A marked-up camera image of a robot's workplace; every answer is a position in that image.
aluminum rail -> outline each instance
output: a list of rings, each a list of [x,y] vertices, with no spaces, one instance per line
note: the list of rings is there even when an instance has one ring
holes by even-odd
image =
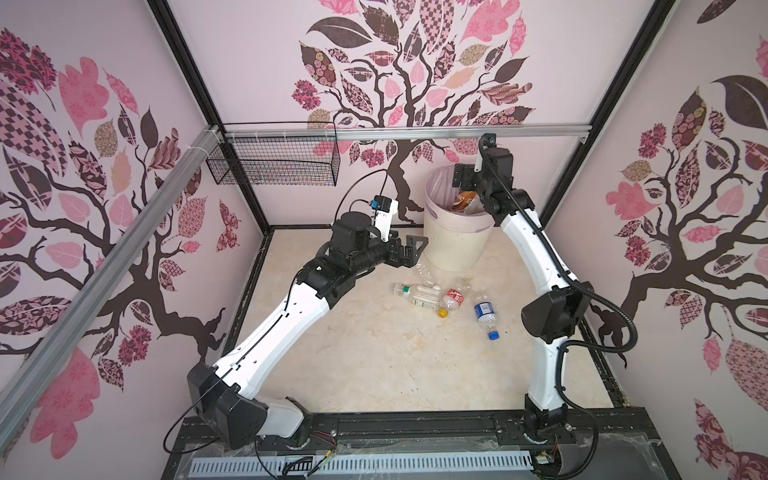
[[[232,124],[227,138],[275,138],[332,136],[333,130],[294,128],[289,130],[244,129],[248,124]],[[497,137],[586,137],[592,129],[588,124],[530,124],[530,125],[468,125],[465,127],[386,127],[337,128],[338,141],[416,140],[438,138],[480,138],[483,134]]]
[[[101,267],[74,296],[64,315],[8,382],[0,396],[0,452],[14,438],[48,385],[69,360],[83,334],[123,280],[195,170],[219,144],[217,132],[216,127],[208,126],[197,135],[134,224],[118,240]]]

tree mural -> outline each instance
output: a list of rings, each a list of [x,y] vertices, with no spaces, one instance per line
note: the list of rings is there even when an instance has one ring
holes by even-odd
[[[21,64],[18,52],[25,49],[19,45],[26,47],[7,29],[2,32],[0,51],[4,58]],[[35,52],[48,58],[38,47]],[[15,186],[15,191],[0,192],[0,298],[17,288],[33,291],[35,282],[41,280],[57,282],[51,284],[57,288],[63,282],[68,286],[64,290],[70,292],[80,290],[147,205],[151,192],[162,185],[157,174],[176,165],[181,154],[178,133],[172,128],[170,136],[161,140],[150,108],[139,115],[128,87],[105,71],[110,93],[99,84],[95,61],[83,57],[79,70],[67,65],[65,71],[58,72],[61,103],[74,125],[65,145],[54,125],[23,95],[32,93],[32,88],[22,88],[27,84],[19,84],[19,77],[6,70],[0,73],[21,89],[0,79],[2,163]],[[55,82],[56,77],[53,71],[46,78]],[[114,112],[116,122],[114,118],[104,120],[112,94],[119,101],[119,113]],[[104,121],[92,141],[83,138],[83,126],[99,120]],[[131,284],[107,301],[94,328],[85,333],[99,337],[90,355],[99,376],[121,389],[124,368],[146,358],[153,336],[191,336],[201,359],[208,349],[219,348],[223,339],[214,338],[223,309],[204,323],[197,317],[169,311],[165,300],[166,294],[176,291],[174,279],[184,274],[175,259],[194,254],[200,247],[194,238],[203,225],[207,198],[194,195],[201,174],[198,169],[131,265]],[[237,245],[240,223],[224,203],[220,202],[219,208],[224,232],[217,251]],[[57,217],[59,211],[63,216]],[[37,240],[22,251],[27,237]],[[70,300],[62,296],[44,295],[0,308],[0,333],[19,339],[0,343],[0,355],[33,352],[41,338],[32,342],[23,337],[55,324],[69,304]]]
[[[515,58],[525,42],[522,15],[508,21],[520,8],[519,0],[458,0],[464,15],[474,10],[463,30],[456,27],[460,20],[455,22],[454,0],[320,3],[344,16],[319,20],[307,32],[312,36],[306,44],[300,43],[312,81],[298,81],[293,99],[312,111],[310,128],[325,127],[313,122],[328,121],[343,127],[520,124],[534,110],[507,106],[533,87],[511,83],[526,59]],[[335,47],[307,45],[318,33]],[[326,100],[332,107],[319,108]],[[318,148],[318,154],[326,153],[322,144]],[[381,171],[397,189],[400,220],[410,223],[407,213],[424,209],[410,198],[402,163],[408,158],[432,162],[435,151],[458,162],[457,152],[476,153],[477,141],[339,142],[339,152],[349,152],[350,164],[360,160],[374,168],[389,162]]]
[[[698,319],[706,323],[703,359],[712,371],[720,366],[725,343],[716,321],[724,319],[730,331],[727,367],[739,387],[768,410],[768,147],[727,135],[732,121],[764,137],[768,86],[745,75],[714,83],[725,88],[727,115],[708,111],[697,89],[675,117],[671,144],[663,124],[645,131],[638,150],[643,159],[622,171],[630,183],[622,181],[606,196],[615,214],[627,220],[616,236],[625,239],[625,257],[634,267],[621,308],[634,317],[649,290],[669,290],[664,306],[679,308],[680,328]],[[755,287],[761,294],[747,292]],[[715,306],[722,316],[715,315]],[[622,344],[618,316],[591,308],[604,323],[601,341],[610,336],[614,345]]]

bottle label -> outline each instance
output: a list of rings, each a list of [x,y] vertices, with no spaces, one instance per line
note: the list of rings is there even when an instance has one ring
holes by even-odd
[[[489,313],[493,313],[493,306],[490,302],[483,302],[475,305],[475,315],[478,318]]]
[[[451,288],[450,290],[445,292],[445,295],[446,296],[450,296],[451,298],[456,300],[456,302],[458,303],[459,306],[461,306],[462,303],[464,303],[464,296],[458,290],[455,290],[455,289]]]

pink wall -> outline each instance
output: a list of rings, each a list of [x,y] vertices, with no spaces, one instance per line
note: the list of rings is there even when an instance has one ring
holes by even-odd
[[[4,4],[0,18],[4,386],[204,121],[143,1]],[[259,242],[238,189],[203,166],[0,475],[157,477],[163,435],[190,401],[186,374],[219,354]]]
[[[415,114],[422,107],[425,108],[424,125],[428,126],[446,124],[449,118],[459,115],[464,115],[461,124],[474,124],[483,114],[496,114],[510,108],[517,110],[508,117],[528,124],[588,123],[652,2],[293,0],[228,2],[226,8],[204,0],[172,3],[225,121],[301,121],[311,114],[316,115],[315,119],[333,118],[337,124],[351,117],[350,127],[371,127],[372,123],[365,118],[372,118],[374,125],[383,127],[420,125]],[[437,15],[439,18],[429,13],[451,11],[451,15]],[[313,28],[328,18],[331,20],[326,22],[330,22],[330,27],[321,22]],[[334,22],[352,22],[348,25],[357,25],[360,35],[365,36],[353,34],[350,40],[346,34],[340,34],[339,29],[334,30]],[[379,25],[383,25],[381,31],[376,30]],[[413,45],[408,43],[408,38],[414,31],[426,46],[423,63],[418,59],[383,59],[389,54],[392,58],[396,56],[397,44]],[[434,43],[429,43],[432,36]],[[452,45],[453,53],[446,50],[446,45]],[[315,79],[306,70],[308,61],[312,69],[316,67],[318,51],[314,48],[326,59],[318,61],[321,65],[318,68],[333,68],[333,75],[326,78],[326,83],[333,83],[337,91],[319,82],[322,75],[316,75]],[[495,48],[502,48],[502,56],[481,79],[485,59]],[[367,56],[373,52],[384,52],[380,64],[373,64]],[[451,57],[450,61],[440,61]],[[504,65],[510,61],[522,63],[519,72],[512,78],[498,74],[507,71]],[[450,67],[445,69],[442,78],[432,77],[429,93],[435,97],[408,102],[406,91],[412,92],[414,98],[421,95],[427,87],[429,72],[440,64]],[[375,68],[380,78],[366,79],[359,74],[354,78],[348,71],[351,68],[368,71]],[[414,69],[423,70],[425,78],[418,80]],[[478,86],[481,80],[488,83]],[[296,86],[298,81],[306,81],[302,85],[316,93],[302,92]],[[349,85],[349,92],[345,92],[343,82]],[[381,94],[376,91],[376,84]],[[502,85],[506,95],[482,93]],[[356,104],[350,97],[355,89],[362,92],[361,97],[371,99],[370,109],[365,101]],[[303,104],[295,100],[294,95],[300,100],[305,97]],[[346,109],[339,108],[334,96],[343,101]],[[383,108],[380,98],[384,100]],[[477,111],[472,108],[475,101]],[[391,113],[399,108],[405,108],[406,114],[399,121],[391,121]],[[382,110],[386,112],[379,117]],[[478,124],[490,122],[485,117]],[[501,143],[514,149],[515,179],[536,204],[543,206],[551,182],[572,152],[574,142],[572,137],[547,137]],[[356,147],[342,145],[336,187],[257,187],[255,190],[269,221],[330,223],[342,195],[354,181],[385,167],[390,179],[386,193],[398,197],[402,206],[396,222],[421,222],[422,192],[429,172],[451,161],[474,161],[471,146],[459,147],[447,140],[436,141],[434,147],[402,141],[398,143],[398,154],[391,158],[385,155],[386,145],[387,141],[380,141],[359,146],[361,156],[365,150],[372,151],[368,164],[350,157],[349,151]],[[414,150],[419,148],[429,149],[431,157],[415,156]],[[376,151],[382,152],[382,163],[373,155]],[[381,174],[365,180],[355,187],[342,209],[346,209],[351,200],[371,197],[382,182]]]
[[[609,360],[683,478],[765,478],[768,4],[709,4],[681,2],[548,233],[634,316],[637,347]]]

marble floor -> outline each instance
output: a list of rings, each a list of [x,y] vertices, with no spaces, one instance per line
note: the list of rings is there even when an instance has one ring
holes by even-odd
[[[462,275],[491,297],[500,339],[488,340],[466,304],[442,319],[393,295],[394,283],[419,283],[419,276],[415,270],[381,265],[296,341],[260,393],[292,396],[313,412],[523,408],[532,346],[520,311],[535,292],[512,242],[500,229],[493,230],[480,261]],[[409,228],[400,235],[421,232]],[[275,232],[240,340],[285,297],[295,272],[330,234]],[[443,286],[456,278],[437,269],[434,273]],[[571,350],[565,374],[575,402],[611,407],[586,349]]]

